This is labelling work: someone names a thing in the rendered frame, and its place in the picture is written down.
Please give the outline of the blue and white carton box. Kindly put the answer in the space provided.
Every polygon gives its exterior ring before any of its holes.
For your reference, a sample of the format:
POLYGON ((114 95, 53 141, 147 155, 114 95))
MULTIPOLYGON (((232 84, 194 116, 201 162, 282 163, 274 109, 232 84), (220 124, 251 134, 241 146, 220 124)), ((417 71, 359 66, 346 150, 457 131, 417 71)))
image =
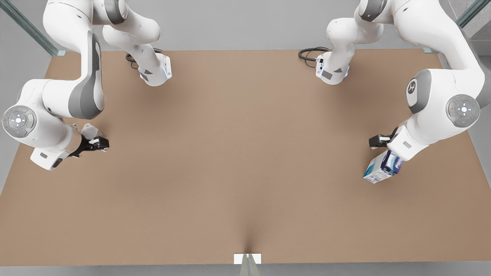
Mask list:
POLYGON ((402 158, 388 149, 370 161, 363 178, 371 183, 378 183, 398 174, 403 162, 402 158))

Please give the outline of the silver frame post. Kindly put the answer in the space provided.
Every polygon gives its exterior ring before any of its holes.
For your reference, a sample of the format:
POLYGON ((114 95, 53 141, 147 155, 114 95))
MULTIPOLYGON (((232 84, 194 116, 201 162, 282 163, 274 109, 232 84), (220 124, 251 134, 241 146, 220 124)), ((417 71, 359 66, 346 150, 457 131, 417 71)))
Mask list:
POLYGON ((479 56, 491 56, 491 0, 438 0, 479 56))
POLYGON ((2 9, 11 19, 13 19, 52 57, 65 56, 66 51, 57 49, 56 46, 52 44, 51 41, 44 36, 12 2, 10 2, 10 0, 0 0, 0 9, 2 9))
POLYGON ((257 264, 262 263, 260 253, 234 254, 234 265, 240 265, 239 276, 261 276, 257 264))

